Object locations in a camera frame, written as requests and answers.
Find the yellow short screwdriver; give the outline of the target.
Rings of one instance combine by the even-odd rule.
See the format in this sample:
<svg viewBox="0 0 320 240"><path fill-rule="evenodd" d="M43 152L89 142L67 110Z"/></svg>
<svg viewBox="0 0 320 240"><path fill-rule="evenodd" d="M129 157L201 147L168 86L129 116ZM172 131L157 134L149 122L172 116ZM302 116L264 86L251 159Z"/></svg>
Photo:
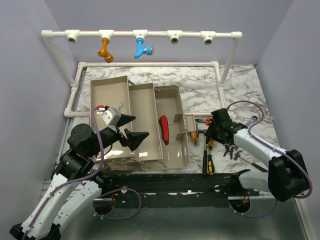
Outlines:
<svg viewBox="0 0 320 240"><path fill-rule="evenodd" d="M206 144L206 147L208 147L209 149L212 149L213 146L214 146L214 143L215 141L211 138L206 138L206 141L205 141L205 144Z"/></svg>

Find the claw hammer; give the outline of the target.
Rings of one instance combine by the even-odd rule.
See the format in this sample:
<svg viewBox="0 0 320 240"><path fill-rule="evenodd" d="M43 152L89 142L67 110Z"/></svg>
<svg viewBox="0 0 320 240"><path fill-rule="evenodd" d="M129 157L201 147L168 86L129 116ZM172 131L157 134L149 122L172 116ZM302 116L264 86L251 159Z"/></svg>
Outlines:
<svg viewBox="0 0 320 240"><path fill-rule="evenodd" d="M207 175L208 168L208 151L207 151L207 136L205 135L205 131L200 129L198 131L199 134L203 134L203 156L202 156L202 175Z"/></svg>

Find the brown translucent tool box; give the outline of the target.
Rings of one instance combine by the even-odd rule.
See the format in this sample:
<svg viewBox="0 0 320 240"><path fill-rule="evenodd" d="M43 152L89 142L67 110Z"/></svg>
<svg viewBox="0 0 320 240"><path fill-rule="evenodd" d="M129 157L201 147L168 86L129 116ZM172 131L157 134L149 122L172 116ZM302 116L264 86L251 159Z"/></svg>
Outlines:
<svg viewBox="0 0 320 240"><path fill-rule="evenodd" d="M132 132L149 132L149 136L135 150L123 148L119 142L104 157L106 171L163 171L183 169L190 165L188 121L192 115L183 115L179 87L155 86L153 83L129 85L126 76L92 80L90 106L119 107L121 113L136 119L122 126ZM166 115L169 127L169 145L162 139L160 117Z"/></svg>

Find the red utility knife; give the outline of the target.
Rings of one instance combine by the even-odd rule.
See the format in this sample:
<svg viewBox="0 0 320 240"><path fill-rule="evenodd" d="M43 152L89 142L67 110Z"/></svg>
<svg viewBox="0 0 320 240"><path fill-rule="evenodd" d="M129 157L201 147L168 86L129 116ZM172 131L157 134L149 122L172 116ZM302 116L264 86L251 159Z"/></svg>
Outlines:
<svg viewBox="0 0 320 240"><path fill-rule="evenodd" d="M164 141L164 144L168 146L170 142L169 123L165 114L160 117L159 124L162 132L162 140Z"/></svg>

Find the yellow black screwdriver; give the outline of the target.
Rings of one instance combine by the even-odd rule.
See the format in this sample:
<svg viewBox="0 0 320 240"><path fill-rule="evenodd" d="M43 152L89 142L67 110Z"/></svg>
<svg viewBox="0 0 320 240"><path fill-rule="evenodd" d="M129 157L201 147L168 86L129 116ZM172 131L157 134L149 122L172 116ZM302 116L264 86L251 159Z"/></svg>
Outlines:
<svg viewBox="0 0 320 240"><path fill-rule="evenodd" d="M208 155L207 155L207 162L208 162L207 168L208 168L208 174L214 175L215 174L215 166L214 166L211 150L212 150L212 147L209 146L208 151L207 151L207 153L208 153Z"/></svg>

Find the black long screwdriver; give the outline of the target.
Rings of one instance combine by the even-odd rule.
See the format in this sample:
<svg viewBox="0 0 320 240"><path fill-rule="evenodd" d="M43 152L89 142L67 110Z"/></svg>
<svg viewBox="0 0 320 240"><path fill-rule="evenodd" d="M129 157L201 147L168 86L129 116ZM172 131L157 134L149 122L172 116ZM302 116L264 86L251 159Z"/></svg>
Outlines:
<svg viewBox="0 0 320 240"><path fill-rule="evenodd" d="M206 147L206 136L204 136L204 144L203 144L203 160L202 160L202 175L205 176L207 174L208 168L208 152Z"/></svg>

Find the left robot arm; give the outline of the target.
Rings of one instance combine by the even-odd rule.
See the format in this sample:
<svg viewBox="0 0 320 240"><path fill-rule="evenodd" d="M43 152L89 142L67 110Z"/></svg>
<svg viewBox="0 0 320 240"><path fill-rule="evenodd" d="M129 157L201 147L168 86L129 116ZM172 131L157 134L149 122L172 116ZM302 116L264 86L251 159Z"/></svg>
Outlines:
<svg viewBox="0 0 320 240"><path fill-rule="evenodd" d="M91 111L93 127L76 125L68 138L69 150L61 155L54 176L43 198L23 222L14 225L9 233L17 240L59 240L72 219L97 197L107 197L111 185L101 173L103 167L89 173L92 157L105 156L105 148L111 149L119 142L122 147L136 150L148 132L131 132L120 127L135 120L113 107L96 107Z"/></svg>

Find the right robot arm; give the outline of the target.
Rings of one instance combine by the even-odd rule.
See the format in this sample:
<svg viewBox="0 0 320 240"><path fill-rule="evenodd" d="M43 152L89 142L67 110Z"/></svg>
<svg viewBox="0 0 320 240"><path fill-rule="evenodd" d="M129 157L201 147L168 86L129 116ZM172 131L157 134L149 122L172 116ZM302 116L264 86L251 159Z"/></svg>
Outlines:
<svg viewBox="0 0 320 240"><path fill-rule="evenodd" d="M304 191L312 190L311 180L302 154L293 149L285 150L270 144L250 132L242 123L235 123L226 108L211 112L212 122L205 135L223 145L235 145L252 154L267 168L267 172L246 170L230 183L230 191L241 196L248 189L271 193L278 201L285 202Z"/></svg>

